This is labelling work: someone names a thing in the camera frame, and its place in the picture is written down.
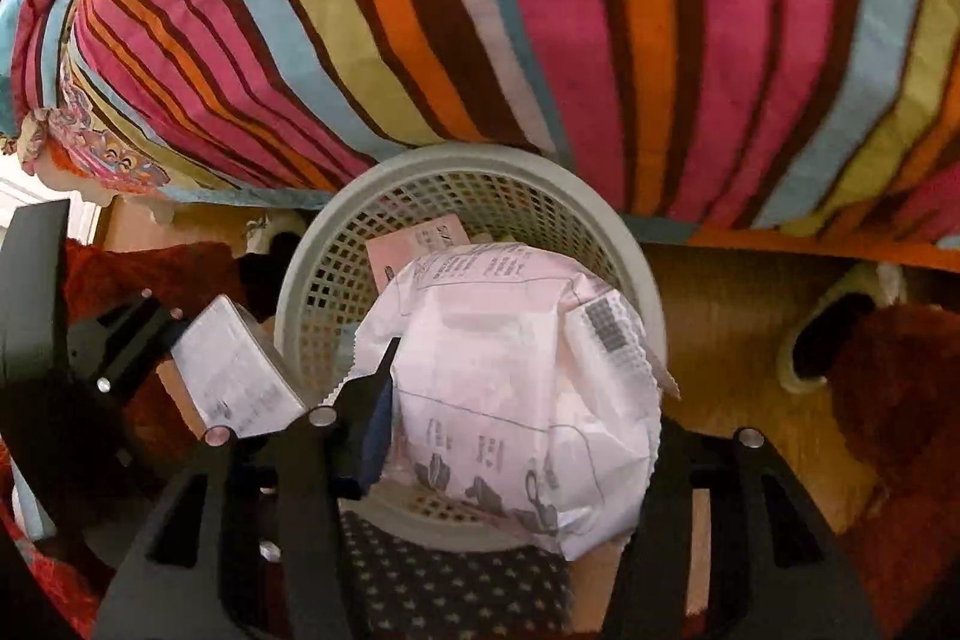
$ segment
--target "red fabric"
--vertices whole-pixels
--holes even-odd
[[[64,298],[67,319],[89,319],[150,289],[163,306],[195,317],[224,293],[246,304],[236,260],[221,242],[196,242],[160,250],[112,253],[69,239]],[[124,416],[154,457],[182,461],[196,443],[160,377],[152,372]]]
[[[960,316],[876,311],[857,324],[829,381],[848,448],[890,492],[844,542],[892,636],[960,555]]]
[[[62,290],[67,321],[89,319],[149,287],[163,306],[196,316],[224,293],[240,304],[246,296],[237,264],[226,244],[198,242],[136,253],[110,253],[69,239]],[[157,373],[144,381],[124,408],[133,432],[155,458],[181,461],[195,437],[187,429]],[[90,637],[99,600],[75,569],[37,552],[13,521],[8,504],[13,491],[10,454],[0,442],[0,523],[18,544],[41,588],[74,629]]]
[[[45,557],[27,540],[13,520],[11,492],[13,471],[10,452],[0,442],[0,497],[3,497],[3,501],[0,501],[0,524],[16,543],[27,567],[47,598],[56,605],[56,609],[76,632],[82,637],[90,637],[97,608],[100,606],[99,600],[90,592],[86,582],[73,567]]]

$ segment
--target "wooden floor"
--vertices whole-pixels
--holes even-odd
[[[106,247],[133,250],[197,239],[230,242],[256,212],[189,207],[171,226],[157,226],[138,207],[120,203]],[[643,248],[661,291],[669,338],[669,367],[683,400],[666,414],[697,432],[728,437],[740,426],[764,432],[797,472],[835,530],[853,522],[875,476],[853,461],[833,421],[829,391],[790,396],[776,384],[776,349],[851,262],[692,247]],[[698,514],[695,560],[709,556],[709,521]],[[599,627],[618,553],[603,547],[573,568],[573,629]],[[706,598],[706,573],[694,573],[690,603]]]

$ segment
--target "barcode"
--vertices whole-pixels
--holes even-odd
[[[593,304],[588,304],[584,311],[593,327],[593,333],[596,333],[597,338],[603,343],[608,353],[619,350],[627,344],[627,338],[623,335],[620,324],[616,322],[616,318],[613,316],[613,308],[611,308],[610,302],[606,299],[600,299]]]

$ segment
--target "striped bedspread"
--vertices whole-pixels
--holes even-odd
[[[541,153],[642,239],[960,269],[960,0],[10,0],[0,131],[109,188],[320,206]]]

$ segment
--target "polka dot fabric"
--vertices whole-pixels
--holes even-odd
[[[373,630],[473,640],[565,628],[570,587],[558,555],[533,546],[450,554],[387,534],[356,513],[342,521]]]

